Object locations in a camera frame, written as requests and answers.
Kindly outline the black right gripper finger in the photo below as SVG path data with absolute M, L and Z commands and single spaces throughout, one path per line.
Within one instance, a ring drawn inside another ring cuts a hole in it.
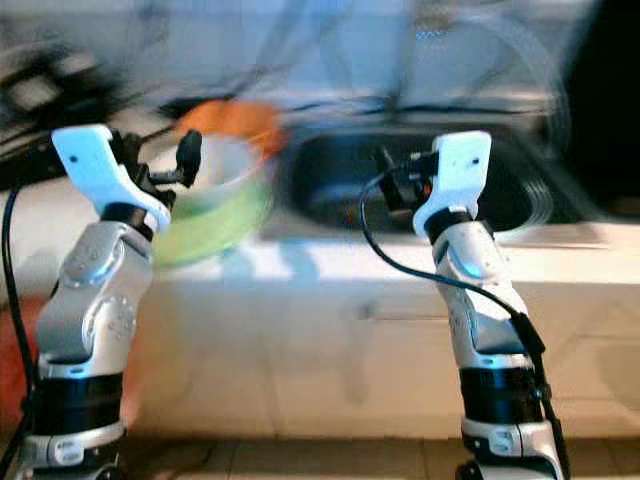
M 378 152 L 374 155 L 375 163 L 378 165 L 378 172 L 381 178 L 378 182 L 378 187 L 381 191 L 383 198 L 401 198 L 401 192 L 394 178 L 394 169 L 396 169 L 396 160 L 393 159 L 392 154 L 388 150 L 387 146 L 381 146 L 378 148 Z

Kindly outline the orange plastic bowl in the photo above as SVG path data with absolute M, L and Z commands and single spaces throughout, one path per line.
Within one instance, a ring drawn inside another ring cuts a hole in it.
M 287 142 L 282 113 L 265 102 L 210 100 L 180 116 L 174 132 L 228 134 L 250 142 L 264 156 L 279 154 Z

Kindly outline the black kitchen appliance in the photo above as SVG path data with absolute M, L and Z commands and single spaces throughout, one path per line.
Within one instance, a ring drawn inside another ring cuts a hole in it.
M 640 223 L 640 0 L 593 0 L 567 92 L 568 170 L 596 209 Z

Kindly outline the green plate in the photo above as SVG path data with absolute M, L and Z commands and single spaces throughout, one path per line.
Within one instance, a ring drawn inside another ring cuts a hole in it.
M 271 205 L 270 189 L 251 180 L 209 209 L 177 212 L 168 230 L 155 237 L 156 268 L 182 268 L 236 247 L 264 224 Z

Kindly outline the red plastic bag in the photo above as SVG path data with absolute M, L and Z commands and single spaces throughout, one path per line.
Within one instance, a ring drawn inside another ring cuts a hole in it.
M 0 433 L 8 439 L 20 421 L 20 402 L 26 394 L 26 376 L 12 319 L 3 315 L 0 339 Z

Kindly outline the white kitchen cabinet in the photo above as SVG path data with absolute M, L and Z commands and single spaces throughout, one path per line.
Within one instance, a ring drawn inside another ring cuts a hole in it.
M 640 285 L 521 284 L 573 436 L 640 435 Z M 152 284 L 125 370 L 134 435 L 460 435 L 434 285 Z

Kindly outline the grey sink faucet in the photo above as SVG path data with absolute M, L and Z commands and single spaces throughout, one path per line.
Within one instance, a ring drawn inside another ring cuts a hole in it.
M 381 101 L 381 110 L 392 118 L 398 114 L 404 92 L 412 76 L 413 45 L 415 40 L 413 40 L 412 22 L 406 20 L 396 36 L 396 50 L 394 50 L 389 83 Z

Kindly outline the stainless steel kitchen sink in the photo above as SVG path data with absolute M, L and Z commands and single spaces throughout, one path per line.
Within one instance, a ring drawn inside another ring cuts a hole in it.
M 358 193 L 378 173 L 380 161 L 426 152 L 439 134 L 468 128 L 428 123 L 297 131 L 280 160 L 275 206 L 261 237 L 356 241 Z M 480 128 L 492 134 L 493 147 L 479 215 L 499 242 L 554 248 L 602 244 L 561 178 L 524 134 L 504 125 Z

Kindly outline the white bowl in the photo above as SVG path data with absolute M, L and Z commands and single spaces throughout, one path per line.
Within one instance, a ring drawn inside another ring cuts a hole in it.
M 173 212 L 191 216 L 215 209 L 259 177 L 264 169 L 262 151 L 250 141 L 227 134 L 201 134 L 200 165 L 192 186 L 177 186 Z

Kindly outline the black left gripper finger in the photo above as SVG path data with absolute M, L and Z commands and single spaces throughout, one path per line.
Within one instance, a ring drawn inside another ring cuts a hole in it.
M 202 161 L 204 136 L 198 131 L 187 131 L 175 147 L 175 174 L 180 186 L 191 187 Z
M 140 160 L 143 142 L 140 134 L 115 131 L 116 163 L 124 166 L 129 177 L 138 177 L 146 172 L 146 165 Z

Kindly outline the black charger device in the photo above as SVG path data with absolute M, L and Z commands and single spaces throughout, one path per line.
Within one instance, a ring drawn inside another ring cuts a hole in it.
M 64 44 L 29 44 L 0 56 L 0 150 L 42 131 L 102 123 L 123 109 L 122 79 L 96 55 Z

